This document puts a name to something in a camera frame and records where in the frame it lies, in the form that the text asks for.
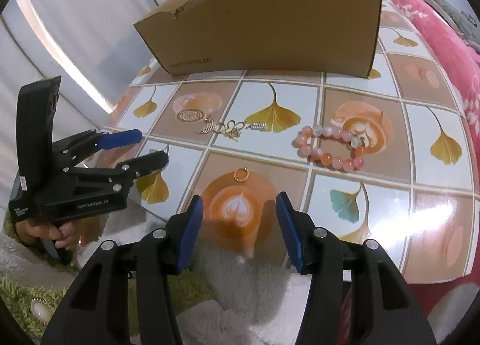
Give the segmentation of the person's left hand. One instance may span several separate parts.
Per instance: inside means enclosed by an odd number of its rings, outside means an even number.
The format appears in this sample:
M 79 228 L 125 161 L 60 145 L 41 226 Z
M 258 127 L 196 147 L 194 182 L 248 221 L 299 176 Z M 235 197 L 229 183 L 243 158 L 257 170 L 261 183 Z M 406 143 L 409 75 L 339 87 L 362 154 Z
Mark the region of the person's left hand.
M 75 248 L 80 241 L 82 221 L 66 222 L 60 227 L 47 222 L 42 217 L 30 218 L 15 224 L 16 234 L 25 245 L 34 245 L 39 239 L 55 242 L 56 248 Z

